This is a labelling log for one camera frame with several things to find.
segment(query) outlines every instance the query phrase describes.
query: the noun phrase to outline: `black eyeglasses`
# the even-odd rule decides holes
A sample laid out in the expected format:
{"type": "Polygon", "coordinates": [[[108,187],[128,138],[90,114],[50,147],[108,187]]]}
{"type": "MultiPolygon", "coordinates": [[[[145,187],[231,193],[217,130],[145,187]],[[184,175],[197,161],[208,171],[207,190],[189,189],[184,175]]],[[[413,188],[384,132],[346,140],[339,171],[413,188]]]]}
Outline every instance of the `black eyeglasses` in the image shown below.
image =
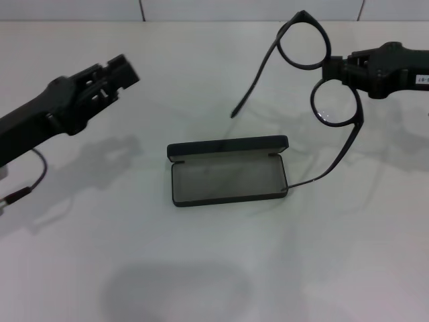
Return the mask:
{"type": "MultiPolygon", "coordinates": [[[[236,108],[233,110],[233,112],[231,113],[231,118],[234,118],[235,116],[237,116],[237,114],[240,112],[240,110],[243,108],[244,104],[246,103],[246,101],[248,100],[248,98],[250,97],[250,94],[253,92],[254,88],[256,87],[256,84],[259,80],[259,78],[261,77],[262,71],[265,68],[265,65],[267,64],[267,61],[269,59],[269,57],[271,56],[272,52],[274,51],[274,48],[277,47],[280,55],[283,57],[283,59],[288,62],[289,64],[291,64],[293,67],[302,69],[302,70],[315,70],[317,68],[320,68],[323,66],[323,64],[327,61],[330,60],[330,53],[331,53],[331,47],[330,47],[330,41],[329,41],[329,37],[326,34],[325,30],[323,29],[323,27],[306,11],[300,11],[297,14],[295,14],[295,16],[288,21],[287,23],[285,23],[279,30],[279,32],[277,33],[277,37],[275,38],[273,44],[269,47],[267,54],[265,55],[265,57],[262,60],[261,66],[259,67],[259,70],[257,71],[256,77],[253,80],[251,86],[249,87],[249,90],[246,92],[246,94],[244,95],[244,97],[242,98],[242,100],[240,101],[240,103],[236,106],[236,108]],[[310,64],[310,65],[303,65],[303,64],[298,64],[296,62],[293,62],[292,60],[290,60],[289,57],[286,56],[286,54],[283,51],[282,45],[280,44],[280,40],[282,39],[282,37],[284,36],[284,34],[289,30],[289,28],[294,25],[295,23],[308,23],[310,25],[312,25],[313,27],[315,27],[320,34],[323,37],[325,46],[326,46],[326,55],[325,57],[320,61],[317,62],[316,64],[310,64]]],[[[316,108],[316,105],[314,104],[314,98],[316,96],[316,91],[326,82],[328,82],[329,79],[324,79],[322,78],[313,88],[311,95],[310,95],[310,104],[311,104],[311,108],[313,110],[313,113],[315,114],[315,116],[317,117],[317,119],[322,122],[323,124],[330,126],[330,127],[343,127],[343,126],[347,126],[350,124],[354,124],[354,128],[352,130],[352,132],[350,133],[349,138],[347,139],[345,145],[343,146],[343,148],[341,149],[340,153],[338,154],[338,156],[335,158],[334,162],[329,166],[329,168],[323,172],[320,176],[317,176],[316,178],[313,178],[311,180],[307,180],[307,181],[303,181],[303,182],[299,182],[296,184],[291,184],[289,186],[289,188],[294,188],[295,186],[302,186],[303,184],[307,184],[310,182],[314,182],[316,180],[319,180],[321,178],[323,178],[324,176],[326,176],[329,172],[331,172],[332,170],[334,170],[334,168],[337,166],[337,164],[344,158],[345,154],[347,153],[347,151],[349,151],[351,145],[353,144],[353,142],[355,141],[357,134],[359,133],[359,131],[362,128],[363,125],[363,109],[362,109],[362,102],[361,102],[361,98],[357,92],[357,89],[354,89],[353,87],[349,87],[353,96],[355,97],[356,100],[356,111],[354,116],[352,116],[351,118],[345,120],[345,121],[331,121],[328,118],[328,115],[325,115],[324,111],[318,111],[316,108]]]]}

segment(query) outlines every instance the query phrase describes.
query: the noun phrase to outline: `black cable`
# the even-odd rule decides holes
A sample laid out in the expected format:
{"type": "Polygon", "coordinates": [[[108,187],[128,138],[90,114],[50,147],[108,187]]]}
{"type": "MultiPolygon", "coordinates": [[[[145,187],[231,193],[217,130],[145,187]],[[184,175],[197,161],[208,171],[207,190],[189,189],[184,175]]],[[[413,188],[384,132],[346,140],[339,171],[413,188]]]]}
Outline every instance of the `black cable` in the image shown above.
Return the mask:
{"type": "Polygon", "coordinates": [[[42,174],[39,176],[39,179],[37,179],[33,185],[30,187],[30,189],[33,191],[40,183],[41,181],[45,178],[46,173],[48,172],[48,161],[46,161],[46,158],[44,157],[44,155],[42,153],[40,153],[39,150],[37,149],[32,149],[32,151],[40,158],[40,160],[43,163],[43,171],[42,174]]]}
{"type": "Polygon", "coordinates": [[[14,193],[11,193],[7,195],[5,198],[0,199],[0,205],[3,201],[5,205],[2,206],[4,208],[5,206],[11,205],[12,203],[16,203],[18,200],[24,198],[26,195],[30,194],[45,178],[46,173],[48,172],[48,162],[46,161],[46,158],[42,153],[40,153],[39,150],[33,148],[32,151],[40,158],[43,164],[43,170],[42,174],[39,176],[39,178],[31,185],[27,186],[25,188],[22,188],[18,191],[15,191],[14,193]]]}

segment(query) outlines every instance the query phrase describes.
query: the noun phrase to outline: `white tabletop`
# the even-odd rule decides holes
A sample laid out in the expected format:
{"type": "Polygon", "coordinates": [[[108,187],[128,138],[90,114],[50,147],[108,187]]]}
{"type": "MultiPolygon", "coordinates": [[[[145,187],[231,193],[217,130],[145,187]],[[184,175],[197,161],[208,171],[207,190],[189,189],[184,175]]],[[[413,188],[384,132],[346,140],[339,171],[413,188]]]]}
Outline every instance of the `white tabletop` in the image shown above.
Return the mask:
{"type": "MultiPolygon", "coordinates": [[[[0,217],[2,321],[429,319],[429,93],[363,93],[365,124],[346,158],[285,199],[172,204],[168,144],[285,134],[294,183],[324,171],[346,140],[351,128],[310,111],[320,71],[277,52],[229,119],[281,25],[0,23],[0,116],[120,53],[141,77],[82,133],[40,146],[45,181],[0,217]]],[[[429,49],[429,23],[323,26],[334,55],[388,41],[429,49]]],[[[307,31],[284,42],[304,62],[323,56],[307,31]]],[[[0,195],[40,170],[30,153],[12,162],[0,195]]]]}

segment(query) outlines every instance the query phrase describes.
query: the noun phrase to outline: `label sticker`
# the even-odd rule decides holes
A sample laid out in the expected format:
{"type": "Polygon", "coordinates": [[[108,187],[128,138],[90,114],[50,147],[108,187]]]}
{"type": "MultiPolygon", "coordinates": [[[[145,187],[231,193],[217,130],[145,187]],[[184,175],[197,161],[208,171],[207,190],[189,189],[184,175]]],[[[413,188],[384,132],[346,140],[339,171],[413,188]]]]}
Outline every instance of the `label sticker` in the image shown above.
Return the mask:
{"type": "Polygon", "coordinates": [[[429,85],[429,75],[416,75],[416,84],[429,85]]]}

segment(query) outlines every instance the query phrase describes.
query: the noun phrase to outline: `white wall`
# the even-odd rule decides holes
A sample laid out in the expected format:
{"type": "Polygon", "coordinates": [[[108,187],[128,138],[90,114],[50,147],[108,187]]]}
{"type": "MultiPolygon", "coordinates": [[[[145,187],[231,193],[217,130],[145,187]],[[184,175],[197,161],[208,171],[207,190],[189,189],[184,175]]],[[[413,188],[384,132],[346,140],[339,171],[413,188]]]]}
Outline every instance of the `white wall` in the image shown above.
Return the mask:
{"type": "Polygon", "coordinates": [[[356,20],[362,0],[142,0],[147,21],[284,21],[307,10],[319,20],[356,20]]]}
{"type": "Polygon", "coordinates": [[[429,20],[428,0],[366,0],[361,20],[429,20]]]}
{"type": "Polygon", "coordinates": [[[139,0],[0,0],[0,20],[137,20],[139,0]]]}

